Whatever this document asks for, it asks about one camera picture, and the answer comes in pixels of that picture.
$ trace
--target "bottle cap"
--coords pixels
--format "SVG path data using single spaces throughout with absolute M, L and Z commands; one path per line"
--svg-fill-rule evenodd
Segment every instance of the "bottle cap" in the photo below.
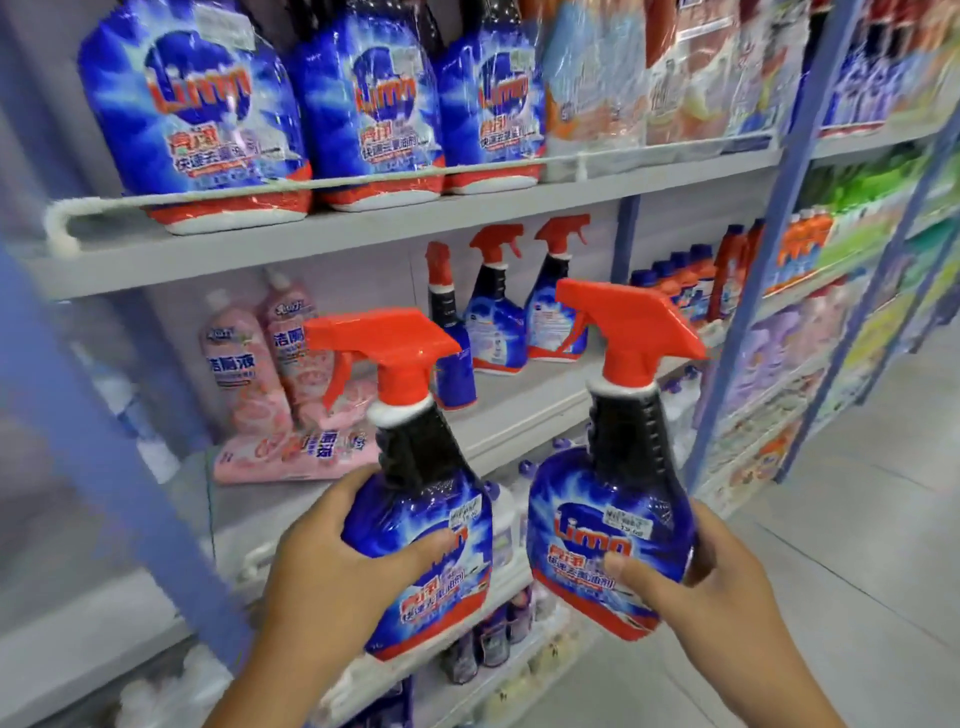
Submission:
M 426 267 L 430 272 L 430 285 L 453 285 L 450 249 L 445 243 L 432 242 L 426 246 Z
M 596 324 L 607 337 L 603 377 L 610 384 L 631 389 L 652 384 L 664 356 L 707 358 L 697 332 L 660 291 L 561 279 L 557 301 L 577 312 L 570 335 L 557 351 L 576 341 L 587 324 Z
M 695 263 L 701 260 L 713 260 L 713 246 L 707 243 L 694 243 L 690 246 L 690 259 Z
M 265 270 L 267 272 L 267 282 L 275 291 L 285 291 L 293 285 L 286 274 L 280 273 L 273 266 L 268 265 Z
M 655 260 L 653 268 L 654 273 L 662 279 L 668 279 L 673 275 L 673 263 L 669 260 Z
M 671 253 L 670 262 L 673 263 L 674 270 L 682 271 L 690 264 L 690 253 L 687 251 Z
M 566 253 L 566 239 L 572 232 L 576 232 L 580 242 L 587 245 L 587 240 L 584 238 L 584 225 L 589 224 L 590 214 L 588 212 L 582 215 L 552 217 L 546 225 L 537 231 L 535 238 L 546 240 L 546 247 L 551 255 L 564 255 Z
M 214 313 L 220 313 L 230 306 L 230 293 L 226 288 L 217 288 L 206 294 L 206 304 Z
M 516 246 L 516 239 L 523 235 L 523 226 L 520 223 L 510 225 L 487 225 L 470 241 L 470 247 L 478 249 L 483 254 L 485 263 L 502 263 L 503 250 L 501 245 L 507 243 L 516 257 L 523 257 L 520 248 Z
M 630 284 L 637 288 L 652 288 L 657 285 L 657 274 L 649 268 L 641 268 L 630 274 Z
M 460 345 L 416 308 L 380 308 L 312 319 L 303 325 L 307 347 L 334 352 L 333 376 L 324 394 L 329 409 L 344 393 L 354 361 L 377 366 L 377 395 L 384 404 L 407 406 L 430 395 L 430 370 Z

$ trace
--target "spray bottle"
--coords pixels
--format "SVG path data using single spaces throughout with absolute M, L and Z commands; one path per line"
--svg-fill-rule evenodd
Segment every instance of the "spray bottle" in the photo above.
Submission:
M 344 542 L 371 558 L 387 556 L 450 528 L 458 545 L 386 610 L 367 651 L 390 660 L 483 606 L 492 570 L 491 503 L 430 396 L 430 369 L 460 350 L 414 308 L 330 316 L 305 325 L 311 349 L 334 352 L 325 397 L 343 391 L 355 359 L 377 365 L 377 427 L 382 470 L 361 486 L 344 522 Z
M 540 266 L 537 282 L 527 297 L 526 327 L 527 355 L 546 361 L 576 361 L 587 347 L 587 332 L 576 339 L 568 349 L 560 351 L 560 343 L 573 329 L 577 312 L 557 301 L 557 281 L 570 275 L 570 259 L 566 239 L 577 233 L 580 242 L 587 245 L 583 227 L 590 224 L 589 213 L 551 218 L 537 232 L 538 240 L 545 240 L 546 258 Z
M 443 409 L 469 407 L 477 401 L 477 388 L 467 327 L 457 316 L 450 249 L 444 243 L 430 243 L 426 264 L 430 271 L 430 319 L 460 345 L 459 352 L 440 359 L 433 368 L 433 394 Z
M 662 293 L 565 279 L 557 299 L 577 310 L 564 345 L 588 323 L 607 338 L 593 395 L 588 447 L 548 457 L 530 491 L 527 555 L 534 577 L 617 637 L 634 641 L 660 618 L 603 571 L 606 551 L 640 559 L 679 582 L 695 524 L 670 451 L 660 358 L 702 359 L 707 349 Z
M 470 242 L 483 254 L 473 294 L 464 311 L 473 369 L 488 374 L 515 375 L 527 363 L 527 325 L 523 309 L 507 298 L 504 243 L 520 257 L 516 239 L 523 226 L 487 225 Z

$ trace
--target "gray floor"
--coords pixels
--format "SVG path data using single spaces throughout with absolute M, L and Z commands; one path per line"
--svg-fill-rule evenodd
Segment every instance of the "gray floor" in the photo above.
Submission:
M 732 519 L 850 726 L 960 725 L 960 324 Z M 662 627 L 604 638 L 524 726 L 738 726 Z

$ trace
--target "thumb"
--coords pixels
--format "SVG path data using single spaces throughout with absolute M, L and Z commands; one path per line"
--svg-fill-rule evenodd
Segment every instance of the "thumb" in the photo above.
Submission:
M 630 588 L 643 599 L 664 621 L 669 623 L 680 616 L 686 587 L 668 579 L 649 564 L 608 551 L 604 554 L 603 569 L 607 576 L 612 576 L 617 583 Z
M 417 539 L 406 548 L 376 559 L 377 579 L 388 603 L 441 561 L 457 545 L 457 537 L 449 528 L 434 531 Z

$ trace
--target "barcode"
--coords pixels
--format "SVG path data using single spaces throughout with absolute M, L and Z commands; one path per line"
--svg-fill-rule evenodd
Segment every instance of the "barcode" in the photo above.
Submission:
M 650 519 L 621 511 L 619 508 L 614 508 L 611 505 L 608 505 L 604 509 L 603 523 L 617 528 L 624 533 L 629 533 L 632 536 L 638 536 L 641 539 L 649 539 L 650 535 L 654 532 L 654 522 Z
M 534 52 L 528 48 L 516 48 L 510 52 L 512 73 L 526 73 L 534 67 Z
M 243 51 L 256 50 L 253 25 L 241 12 L 225 11 L 198 3 L 193 6 L 193 19 L 197 23 L 197 32 L 204 40 Z
M 419 48 L 391 48 L 390 63 L 398 76 L 419 76 L 423 73 L 423 58 Z
M 458 528 L 464 523 L 473 521 L 477 516 L 480 515 L 480 510 L 482 507 L 483 499 L 482 497 L 477 496 L 475 498 L 471 498 L 463 505 L 454 508 L 452 511 L 450 511 L 450 528 Z

